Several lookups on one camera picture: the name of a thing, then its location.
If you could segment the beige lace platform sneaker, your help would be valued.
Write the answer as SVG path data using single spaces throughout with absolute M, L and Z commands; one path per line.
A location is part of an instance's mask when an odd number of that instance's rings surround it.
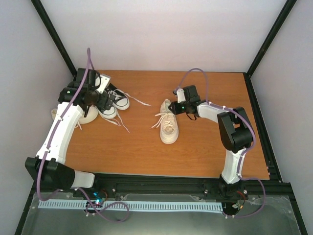
M 179 137 L 177 119 L 169 109 L 170 104 L 171 101 L 169 99 L 163 101 L 159 113 L 155 114 L 155 117 L 159 119 L 152 126 L 152 128 L 159 128 L 160 139 L 164 144 L 173 144 Z

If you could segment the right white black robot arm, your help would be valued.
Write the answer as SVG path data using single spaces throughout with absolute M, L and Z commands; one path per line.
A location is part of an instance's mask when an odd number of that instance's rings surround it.
M 201 100 L 194 85 L 173 91 L 177 101 L 170 104 L 174 115 L 186 114 L 189 119 L 205 118 L 218 124 L 225 148 L 225 162 L 219 177 L 219 194 L 231 197 L 240 187 L 246 153 L 254 146 L 255 132 L 243 107 L 227 108 Z

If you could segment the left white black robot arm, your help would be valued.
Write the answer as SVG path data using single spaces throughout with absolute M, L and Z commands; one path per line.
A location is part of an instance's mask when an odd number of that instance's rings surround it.
M 79 68 L 74 80 L 60 92 L 57 113 L 46 140 L 36 156 L 25 161 L 37 191 L 45 186 L 61 190 L 84 188 L 91 197 L 101 193 L 102 185 L 93 173 L 75 170 L 65 162 L 79 120 L 90 117 L 93 109 L 105 111 L 112 105 L 113 95 L 106 91 L 110 79 L 95 70 Z

